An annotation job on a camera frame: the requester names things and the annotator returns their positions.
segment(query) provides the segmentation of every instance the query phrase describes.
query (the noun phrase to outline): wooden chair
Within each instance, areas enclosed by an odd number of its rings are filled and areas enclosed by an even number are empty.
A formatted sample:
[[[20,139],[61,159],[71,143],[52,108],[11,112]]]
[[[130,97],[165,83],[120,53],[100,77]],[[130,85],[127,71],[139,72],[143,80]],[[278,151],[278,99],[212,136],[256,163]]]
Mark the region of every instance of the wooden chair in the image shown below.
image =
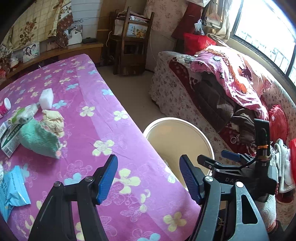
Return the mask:
[[[145,65],[146,65],[146,57],[147,57],[147,47],[148,47],[148,41],[149,41],[149,36],[150,36],[150,31],[151,31],[151,26],[153,22],[153,17],[154,17],[154,12],[151,13],[150,19],[148,18],[143,18],[147,22],[139,22],[135,20],[130,20],[129,16],[133,15],[130,13],[131,7],[128,7],[126,14],[124,15],[118,15],[118,10],[116,10],[113,13],[113,16],[110,18],[110,31],[111,35],[109,38],[109,43],[107,47],[107,55],[111,59],[111,54],[110,54],[110,46],[111,42],[115,41],[115,54],[114,54],[114,69],[113,69],[113,74],[118,74],[119,73],[122,75],[134,75],[134,74],[141,74],[145,70]],[[121,36],[114,35],[114,21],[116,19],[123,20],[123,29],[122,29],[122,34]],[[143,25],[147,26],[147,31],[145,38],[137,38],[137,37],[127,37],[127,32],[128,32],[128,25],[130,23],[133,24],[138,24],[138,25]],[[127,45],[136,45],[136,53],[133,54],[126,54],[124,53],[125,47]]]

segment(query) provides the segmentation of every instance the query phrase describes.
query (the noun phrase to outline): photo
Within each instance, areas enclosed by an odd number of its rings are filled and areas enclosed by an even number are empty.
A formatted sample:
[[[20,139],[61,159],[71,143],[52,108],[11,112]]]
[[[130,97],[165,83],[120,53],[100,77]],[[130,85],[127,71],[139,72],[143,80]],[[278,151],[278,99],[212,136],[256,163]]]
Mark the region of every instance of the photo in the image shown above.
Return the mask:
[[[31,44],[22,50],[23,62],[28,62],[29,60],[39,56],[39,42]]]
[[[69,39],[68,45],[82,43],[82,25],[69,27],[65,31],[65,34],[68,36]]]
[[[56,49],[56,48],[58,48],[58,45],[55,40],[49,41],[46,43],[46,51]]]

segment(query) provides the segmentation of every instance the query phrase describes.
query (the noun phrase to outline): purple bedsheet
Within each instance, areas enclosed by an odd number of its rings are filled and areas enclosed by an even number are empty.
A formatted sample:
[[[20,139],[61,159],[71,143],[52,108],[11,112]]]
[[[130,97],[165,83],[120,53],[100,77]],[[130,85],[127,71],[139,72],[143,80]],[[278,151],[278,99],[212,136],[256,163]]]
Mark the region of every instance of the purple bedsheet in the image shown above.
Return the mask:
[[[35,70],[0,92],[11,111],[38,102],[43,89],[52,88],[54,105],[65,119],[61,158],[56,160],[19,146],[11,158],[0,151],[5,170],[22,168],[31,205],[16,207],[8,224],[19,240],[27,240],[36,215],[57,180],[79,182],[103,166],[110,154],[118,157],[118,171],[98,212],[110,241],[183,241],[192,232],[200,207],[144,138],[97,72],[91,59],[75,56]],[[39,110],[35,115],[41,120]],[[77,240],[84,240],[73,203]]]

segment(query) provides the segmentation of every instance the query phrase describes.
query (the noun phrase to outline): window frame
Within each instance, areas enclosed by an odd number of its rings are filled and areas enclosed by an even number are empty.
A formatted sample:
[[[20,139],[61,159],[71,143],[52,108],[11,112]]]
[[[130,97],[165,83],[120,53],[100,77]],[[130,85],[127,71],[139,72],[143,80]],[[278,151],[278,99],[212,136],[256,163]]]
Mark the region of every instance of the window frame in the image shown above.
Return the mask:
[[[291,62],[288,66],[287,72],[284,73],[268,56],[266,56],[263,52],[261,52],[259,49],[257,49],[256,47],[254,47],[252,44],[248,43],[247,41],[245,41],[244,39],[238,37],[235,35],[235,32],[237,30],[241,15],[242,15],[242,8],[243,8],[243,4],[244,4],[244,0],[242,0],[241,5],[239,7],[239,11],[237,13],[237,17],[235,19],[232,31],[230,33],[230,37],[236,41],[238,41],[239,43],[243,44],[244,46],[248,47],[249,49],[251,49],[253,52],[255,52],[257,55],[259,55],[261,58],[263,58],[266,62],[268,62],[269,64],[272,65],[273,68],[276,69],[276,71],[288,82],[288,84],[294,89],[294,91],[296,91],[296,86],[295,84],[292,82],[292,80],[290,79],[289,75],[292,71],[293,68],[293,64],[295,61],[295,56],[296,56],[296,42],[294,45],[294,50],[293,50],[293,55],[291,58]]]

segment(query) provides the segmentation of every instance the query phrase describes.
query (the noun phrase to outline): window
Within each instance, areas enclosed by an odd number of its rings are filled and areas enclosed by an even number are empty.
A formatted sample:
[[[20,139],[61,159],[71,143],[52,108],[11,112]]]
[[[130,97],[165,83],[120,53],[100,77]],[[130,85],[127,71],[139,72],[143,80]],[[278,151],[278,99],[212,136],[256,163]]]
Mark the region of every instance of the window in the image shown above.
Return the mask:
[[[296,85],[295,30],[273,1],[243,1],[232,35],[267,57]]]
[[[296,61],[294,61],[291,73],[289,74],[290,80],[296,85]]]

